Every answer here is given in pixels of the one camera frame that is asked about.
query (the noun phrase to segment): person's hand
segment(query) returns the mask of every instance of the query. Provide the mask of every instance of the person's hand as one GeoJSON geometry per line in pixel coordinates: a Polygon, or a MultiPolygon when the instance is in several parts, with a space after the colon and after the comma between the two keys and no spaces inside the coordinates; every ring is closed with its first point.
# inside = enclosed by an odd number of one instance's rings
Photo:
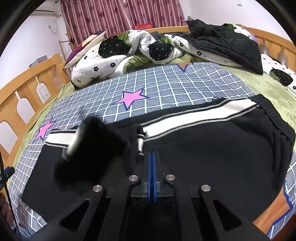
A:
{"type": "Polygon", "coordinates": [[[0,206],[1,206],[1,212],[4,215],[4,217],[6,218],[8,224],[12,227],[13,226],[13,217],[12,217],[12,213],[9,209],[9,204],[6,201],[5,196],[0,193],[0,206]]]}

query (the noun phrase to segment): gray grid-patterned blanket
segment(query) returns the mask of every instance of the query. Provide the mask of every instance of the gray grid-patterned blanket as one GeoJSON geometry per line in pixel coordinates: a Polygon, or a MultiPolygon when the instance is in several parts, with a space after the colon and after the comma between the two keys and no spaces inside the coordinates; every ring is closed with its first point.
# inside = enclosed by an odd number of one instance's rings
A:
{"type": "MultiPolygon", "coordinates": [[[[34,233],[46,222],[21,201],[21,195],[51,129],[69,129],[85,116],[100,117],[104,123],[182,105],[209,102],[213,98],[241,98],[254,95],[236,75],[214,63],[165,65],[113,78],[55,103],[23,151],[12,177],[9,194],[17,220],[34,233]]],[[[274,237],[295,210],[296,156],[293,153],[284,190],[290,210],[271,227],[274,237]]]]}

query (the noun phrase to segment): air conditioner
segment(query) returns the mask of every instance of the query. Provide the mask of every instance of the air conditioner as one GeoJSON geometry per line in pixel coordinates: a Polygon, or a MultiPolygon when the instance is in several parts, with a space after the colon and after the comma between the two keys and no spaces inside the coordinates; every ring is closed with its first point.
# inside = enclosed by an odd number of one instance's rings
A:
{"type": "Polygon", "coordinates": [[[53,1],[45,1],[41,4],[31,16],[55,16],[59,18],[61,15],[58,14],[58,6],[53,1]]]}

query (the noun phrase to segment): triangular cutout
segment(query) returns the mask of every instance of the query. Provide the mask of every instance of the triangular cutout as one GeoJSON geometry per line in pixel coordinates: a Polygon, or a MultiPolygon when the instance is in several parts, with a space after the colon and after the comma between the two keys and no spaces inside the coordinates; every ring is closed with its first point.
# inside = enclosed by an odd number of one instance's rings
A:
{"type": "Polygon", "coordinates": [[[61,221],[61,225],[70,231],[77,231],[89,207],[90,201],[85,200],[79,207],[61,221]]]}
{"type": "Polygon", "coordinates": [[[224,207],[218,200],[214,200],[213,204],[225,231],[230,231],[242,225],[242,221],[224,207]]]}

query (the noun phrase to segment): pink star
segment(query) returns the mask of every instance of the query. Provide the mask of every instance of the pink star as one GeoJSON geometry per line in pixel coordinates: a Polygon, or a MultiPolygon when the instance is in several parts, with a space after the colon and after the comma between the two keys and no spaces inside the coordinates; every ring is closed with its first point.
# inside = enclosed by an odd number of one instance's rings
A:
{"type": "Polygon", "coordinates": [[[142,89],[135,91],[135,92],[123,91],[122,92],[123,93],[122,99],[116,101],[114,104],[123,103],[125,109],[128,110],[134,101],[141,100],[141,99],[149,99],[149,97],[141,95],[143,90],[144,90],[144,87],[142,89]]]}
{"type": "Polygon", "coordinates": [[[35,137],[34,141],[36,141],[39,137],[41,140],[44,140],[44,136],[46,131],[55,123],[55,121],[51,122],[52,118],[42,127],[39,128],[39,133],[35,137]]]}

